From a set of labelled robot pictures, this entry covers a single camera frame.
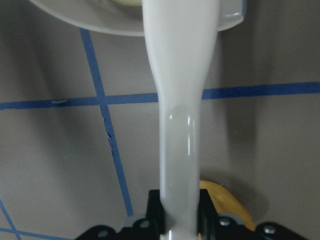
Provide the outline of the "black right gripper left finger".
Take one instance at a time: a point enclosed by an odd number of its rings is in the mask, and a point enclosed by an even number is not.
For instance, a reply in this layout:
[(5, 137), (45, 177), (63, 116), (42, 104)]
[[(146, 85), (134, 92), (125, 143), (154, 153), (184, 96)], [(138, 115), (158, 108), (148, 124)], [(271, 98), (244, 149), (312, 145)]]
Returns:
[(124, 228), (130, 234), (167, 234), (165, 210), (161, 203), (160, 191), (153, 189), (148, 192), (147, 207), (144, 217), (126, 224)]

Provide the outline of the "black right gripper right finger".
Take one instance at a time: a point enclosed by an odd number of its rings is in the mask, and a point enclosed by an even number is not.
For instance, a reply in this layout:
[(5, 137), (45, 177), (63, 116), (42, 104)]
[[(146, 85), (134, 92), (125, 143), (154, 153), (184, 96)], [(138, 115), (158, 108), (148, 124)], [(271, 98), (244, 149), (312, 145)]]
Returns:
[(197, 229), (201, 237), (238, 237), (239, 227), (236, 216), (218, 213), (206, 189), (200, 189)]

